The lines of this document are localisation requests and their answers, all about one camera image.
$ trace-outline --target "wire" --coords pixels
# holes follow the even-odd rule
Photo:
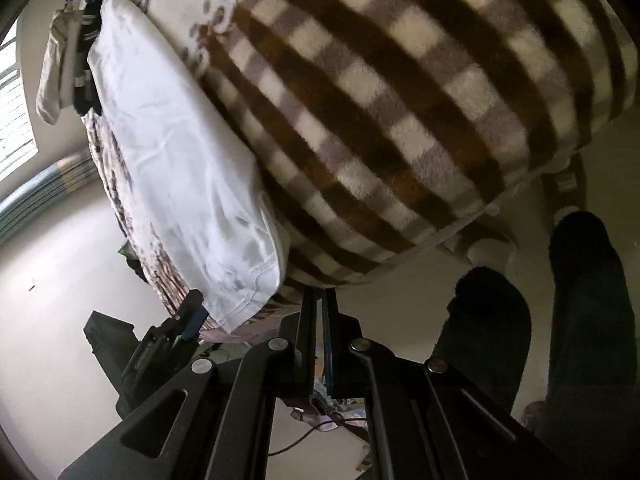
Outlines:
[[[305,440],[315,430],[317,430],[321,426],[324,426],[325,424],[335,424],[336,426],[346,426],[348,422],[363,422],[363,421],[366,422],[367,419],[366,418],[344,418],[343,422],[341,422],[339,420],[338,421],[326,420],[324,422],[321,422],[320,424],[316,424],[309,431],[307,431],[303,436],[301,436],[299,439],[297,439],[293,444],[289,444],[287,447],[283,447],[281,450],[274,451],[273,453],[269,453],[268,456],[276,456],[276,455],[279,455],[280,453],[284,453],[285,451],[288,451],[289,449],[291,449],[293,447],[296,447],[298,444],[300,444],[300,442]]]

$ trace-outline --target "white garment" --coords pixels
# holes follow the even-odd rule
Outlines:
[[[74,61],[81,25],[82,10],[62,9],[53,14],[36,95],[36,111],[46,123],[56,124],[60,110],[73,104]]]
[[[164,250],[231,332],[276,293],[289,251],[255,157],[130,0],[103,1],[88,60]]]

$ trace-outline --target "beige floor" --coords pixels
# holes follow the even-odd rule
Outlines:
[[[640,306],[640,108],[585,150],[590,209],[605,221],[625,264],[630,295]],[[535,186],[501,212],[520,245],[508,277],[532,312],[533,340],[514,415],[545,393],[552,278]],[[0,248],[0,424],[40,480],[52,480],[113,427],[115,392],[91,354],[82,327],[93,309],[136,325],[141,336],[165,313],[158,298],[116,254],[122,235],[100,184],[53,206]],[[343,291],[340,309],[360,319],[364,335],[397,355],[423,361],[446,318],[466,267],[428,251],[372,285]],[[271,449],[290,444],[308,426],[283,405]],[[315,433],[274,457],[272,480],[349,480],[362,443],[345,430]]]

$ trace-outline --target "silver rivet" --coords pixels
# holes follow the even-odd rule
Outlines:
[[[366,352],[371,348],[371,341],[365,337],[359,337],[351,341],[351,348],[356,352]]]
[[[283,337],[274,337],[269,341],[269,348],[274,352],[282,352],[287,346],[289,346],[289,341]]]
[[[206,374],[213,368],[213,363],[208,359],[198,359],[191,365],[191,371],[196,374]]]
[[[447,371],[447,364],[442,359],[434,357],[427,362],[427,368],[434,374],[443,374]]]

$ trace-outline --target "dark pants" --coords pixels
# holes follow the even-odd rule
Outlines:
[[[587,212],[560,222],[549,259],[556,295],[538,436],[583,478],[632,478],[626,456],[635,441],[637,353],[622,264],[602,222]],[[500,273],[479,267],[456,285],[433,355],[510,412],[530,338],[522,295]]]

